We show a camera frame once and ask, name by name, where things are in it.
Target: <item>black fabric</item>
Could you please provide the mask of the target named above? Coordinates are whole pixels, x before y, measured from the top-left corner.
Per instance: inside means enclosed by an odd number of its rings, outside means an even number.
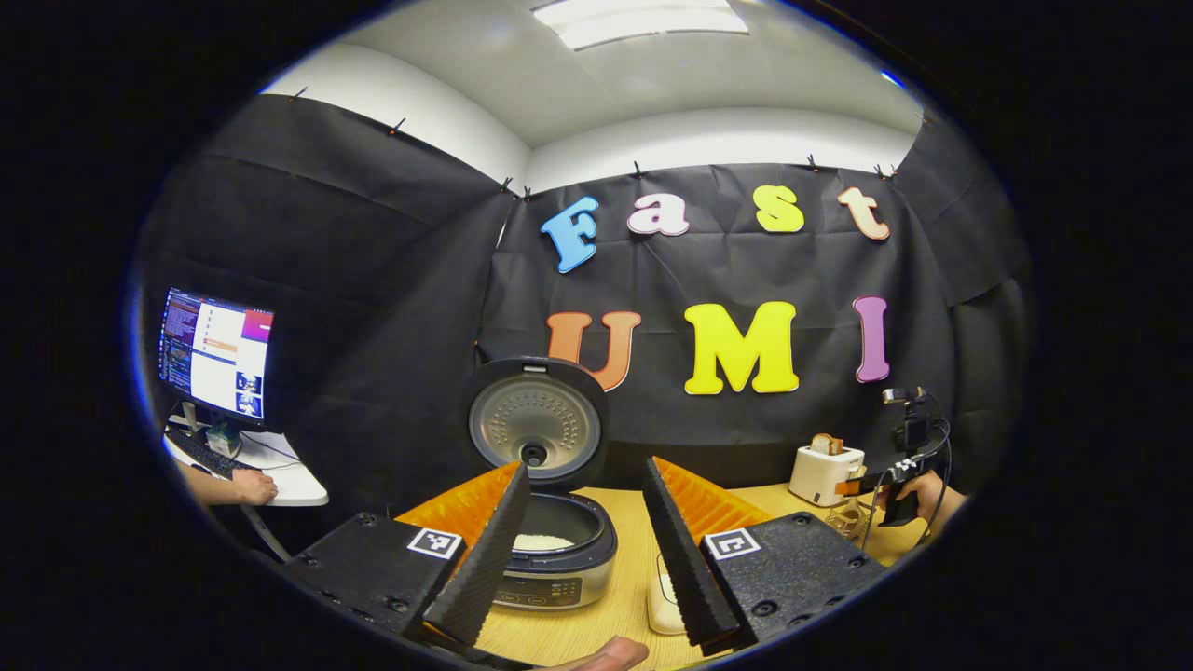
[[[459,386],[511,198],[375,121],[258,96],[146,222],[149,358],[169,287],[274,310],[266,419],[328,490],[323,528],[410,507],[468,475]]]
[[[843,437],[880,467],[896,456],[890,429],[898,406],[888,387],[923,386],[954,418],[960,462],[954,482],[971,490],[990,473],[1016,412],[1030,337],[1026,267],[997,183],[956,136],[926,127],[894,179],[874,173],[789,165],[698,166],[653,171],[555,189],[519,201],[493,259],[480,352],[486,358],[543,356],[558,312],[593,319],[580,363],[605,364],[607,312],[642,315],[625,381],[608,392],[608,458],[598,486],[635,487],[645,457],[659,455],[725,487],[786,481],[795,450],[817,432]],[[784,185],[804,227],[768,233],[755,220],[753,191]],[[864,236],[836,196],[849,186],[877,201],[890,238]],[[628,229],[633,202],[674,193],[691,228],[678,236]],[[592,196],[596,253],[565,275],[539,227]],[[859,383],[861,331],[853,300],[886,300],[888,378]],[[684,312],[723,304],[744,333],[766,301],[796,307],[792,364],[799,388],[759,394],[725,389],[688,395],[694,334]]]

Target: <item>monitor screen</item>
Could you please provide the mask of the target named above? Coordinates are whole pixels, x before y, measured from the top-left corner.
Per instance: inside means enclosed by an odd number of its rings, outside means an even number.
[[[272,312],[171,289],[157,344],[159,374],[209,410],[264,425],[272,326]]]

